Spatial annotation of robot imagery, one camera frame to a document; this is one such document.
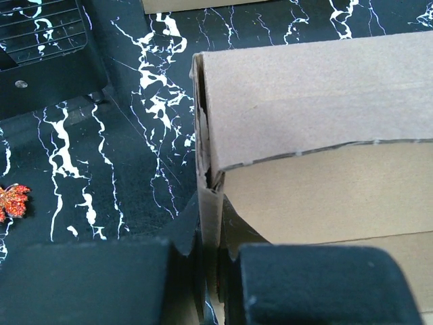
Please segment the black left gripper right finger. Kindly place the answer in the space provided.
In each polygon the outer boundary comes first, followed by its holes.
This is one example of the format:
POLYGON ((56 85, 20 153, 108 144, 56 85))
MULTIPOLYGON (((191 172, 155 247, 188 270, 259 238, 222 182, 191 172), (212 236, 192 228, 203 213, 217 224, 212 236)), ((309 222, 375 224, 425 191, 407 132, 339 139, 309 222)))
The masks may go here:
POLYGON ((371 246, 270 244, 223 201, 226 324, 421 324, 396 261, 371 246))

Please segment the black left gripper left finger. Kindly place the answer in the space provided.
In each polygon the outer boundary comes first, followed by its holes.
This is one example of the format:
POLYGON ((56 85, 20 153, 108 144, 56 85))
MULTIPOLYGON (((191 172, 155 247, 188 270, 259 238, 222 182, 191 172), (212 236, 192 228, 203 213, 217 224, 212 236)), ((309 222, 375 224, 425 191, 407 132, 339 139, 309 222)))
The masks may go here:
POLYGON ((199 324, 198 197, 153 238, 36 244, 1 270, 2 324, 199 324))

